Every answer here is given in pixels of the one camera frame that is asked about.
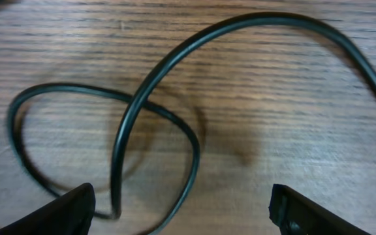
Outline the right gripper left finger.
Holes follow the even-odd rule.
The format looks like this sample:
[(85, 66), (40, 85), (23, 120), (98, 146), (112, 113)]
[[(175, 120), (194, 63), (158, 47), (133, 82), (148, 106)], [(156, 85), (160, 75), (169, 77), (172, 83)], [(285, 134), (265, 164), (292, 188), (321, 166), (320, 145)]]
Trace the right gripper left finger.
[(0, 235), (87, 235), (95, 214), (95, 193), (84, 183), (0, 229)]

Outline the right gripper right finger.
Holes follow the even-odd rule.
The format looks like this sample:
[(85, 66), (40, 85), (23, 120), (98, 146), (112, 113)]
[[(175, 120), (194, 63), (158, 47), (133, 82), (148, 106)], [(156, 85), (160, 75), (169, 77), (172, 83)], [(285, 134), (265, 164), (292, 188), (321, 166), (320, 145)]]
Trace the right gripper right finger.
[(273, 185), (269, 213), (282, 235), (369, 235), (286, 185)]

